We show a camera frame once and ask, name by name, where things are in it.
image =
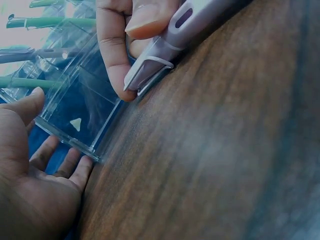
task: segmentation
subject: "finger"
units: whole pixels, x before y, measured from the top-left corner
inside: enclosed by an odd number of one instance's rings
[[[49,136],[32,155],[30,165],[44,171],[48,165],[51,156],[59,145],[59,139],[55,136]]]
[[[32,129],[34,128],[34,126],[36,125],[35,120],[32,120],[28,126],[26,126],[26,131],[28,133],[28,135],[30,135]]]
[[[16,112],[24,124],[28,126],[40,114],[44,104],[44,91],[40,87],[37,87],[32,91],[31,95],[13,103],[1,104],[0,108]]]
[[[133,0],[132,18],[125,28],[134,39],[159,35],[179,8],[180,0]]]
[[[74,173],[69,178],[77,186],[80,192],[83,192],[86,187],[89,175],[92,171],[92,166],[93,162],[88,156],[82,157]]]
[[[71,148],[54,176],[68,179],[73,173],[80,155],[81,153],[78,150],[76,150],[75,148]]]
[[[146,46],[149,44],[150,38],[149,39],[144,39],[144,40],[133,40],[129,44],[129,52],[132,57],[138,58],[140,54],[143,52],[143,50],[146,48]]]
[[[124,79],[130,69],[126,49],[125,15],[132,13],[131,0],[96,0],[96,27],[101,55],[113,89],[124,101],[137,93],[124,91]]]

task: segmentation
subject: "wooden table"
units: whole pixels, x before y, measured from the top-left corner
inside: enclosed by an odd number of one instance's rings
[[[130,104],[78,237],[320,239],[319,13],[254,0]]]

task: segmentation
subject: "pen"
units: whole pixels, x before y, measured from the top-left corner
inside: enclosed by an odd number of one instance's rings
[[[39,49],[0,49],[0,64],[30,61],[37,59],[38,56],[44,59],[67,59],[81,55],[83,51],[76,48],[50,48]]]
[[[51,28],[56,27],[64,22],[69,22],[81,27],[96,26],[96,20],[91,18],[32,17],[10,18],[6,24],[6,28]]]
[[[61,82],[51,80],[30,79],[11,76],[0,76],[0,88],[37,88],[49,89],[53,86],[59,88]]]
[[[152,38],[124,78],[124,91],[140,96],[161,73],[174,68],[171,61],[191,40],[238,0],[186,0],[171,18],[166,30]]]
[[[30,3],[30,8],[40,8],[40,7],[48,7],[54,5],[64,5],[67,2],[80,4],[82,0],[34,0]]]

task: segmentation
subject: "lavender pen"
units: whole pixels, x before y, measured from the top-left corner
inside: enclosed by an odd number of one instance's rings
[[[191,40],[238,0],[186,0],[167,29],[154,37],[124,78],[124,91],[141,95]]]

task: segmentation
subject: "hand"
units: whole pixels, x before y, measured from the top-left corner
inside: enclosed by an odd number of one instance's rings
[[[124,92],[124,79],[131,67],[126,33],[129,52],[137,58],[150,38],[168,26],[179,4],[179,0],[96,0],[100,51],[110,82],[124,101],[132,101],[137,96],[133,91]]]
[[[55,175],[43,171],[59,141],[50,136],[28,159],[28,131],[44,106],[36,88],[28,97],[0,105],[1,239],[60,239],[74,222],[92,161],[70,149]]]

